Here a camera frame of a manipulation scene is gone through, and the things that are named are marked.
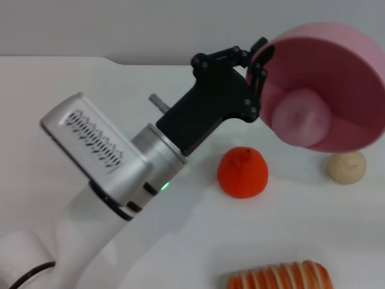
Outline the pink toy peach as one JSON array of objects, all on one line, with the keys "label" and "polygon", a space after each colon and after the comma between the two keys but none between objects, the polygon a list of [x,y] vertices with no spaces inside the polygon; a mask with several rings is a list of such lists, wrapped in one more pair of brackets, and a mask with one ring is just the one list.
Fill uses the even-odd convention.
[{"label": "pink toy peach", "polygon": [[297,89],[275,107],[271,128],[285,143],[307,148],[327,136],[331,119],[331,110],[319,94],[311,89]]}]

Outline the red orange toy fruit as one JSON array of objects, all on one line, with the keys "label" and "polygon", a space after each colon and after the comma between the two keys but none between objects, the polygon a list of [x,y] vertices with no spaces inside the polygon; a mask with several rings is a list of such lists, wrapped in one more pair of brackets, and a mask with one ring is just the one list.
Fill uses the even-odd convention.
[{"label": "red orange toy fruit", "polygon": [[264,191],[269,178],[268,165],[259,151],[238,146],[227,151],[217,169],[222,190],[231,197],[247,199]]}]

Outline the beige toy mushroom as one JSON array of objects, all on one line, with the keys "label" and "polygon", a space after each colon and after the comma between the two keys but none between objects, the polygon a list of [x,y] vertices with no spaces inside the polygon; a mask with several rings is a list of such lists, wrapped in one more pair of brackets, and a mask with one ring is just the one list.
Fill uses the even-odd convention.
[{"label": "beige toy mushroom", "polygon": [[366,174],[366,158],[361,152],[334,154],[327,164],[328,175],[341,185],[359,182]]}]

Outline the pink plastic bowl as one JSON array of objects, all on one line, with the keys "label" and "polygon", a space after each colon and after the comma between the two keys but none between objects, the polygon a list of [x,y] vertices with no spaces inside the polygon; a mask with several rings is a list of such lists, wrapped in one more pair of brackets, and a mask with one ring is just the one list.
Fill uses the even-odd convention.
[{"label": "pink plastic bowl", "polygon": [[385,132],[385,52],[363,32],[341,23],[295,27],[270,43],[260,118],[271,126],[276,105],[294,89],[313,89],[332,112],[331,131],[310,150],[356,151]]}]

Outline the orange white striped toy bread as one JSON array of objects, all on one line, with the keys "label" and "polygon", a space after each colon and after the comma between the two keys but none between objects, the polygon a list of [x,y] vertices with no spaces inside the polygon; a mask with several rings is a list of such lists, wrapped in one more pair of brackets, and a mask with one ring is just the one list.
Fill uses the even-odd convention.
[{"label": "orange white striped toy bread", "polygon": [[226,289],[334,289],[334,286],[324,266],[306,260],[234,273]]}]

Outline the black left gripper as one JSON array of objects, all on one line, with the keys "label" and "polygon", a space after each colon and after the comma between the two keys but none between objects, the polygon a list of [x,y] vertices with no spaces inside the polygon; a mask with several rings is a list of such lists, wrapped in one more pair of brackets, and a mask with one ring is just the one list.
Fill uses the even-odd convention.
[{"label": "black left gripper", "polygon": [[[264,66],[275,46],[261,37],[249,51],[234,46],[191,60],[194,86],[157,122],[156,127],[189,156],[227,119],[252,123],[259,117],[260,97],[268,76]],[[250,83],[234,67],[248,67]]]}]

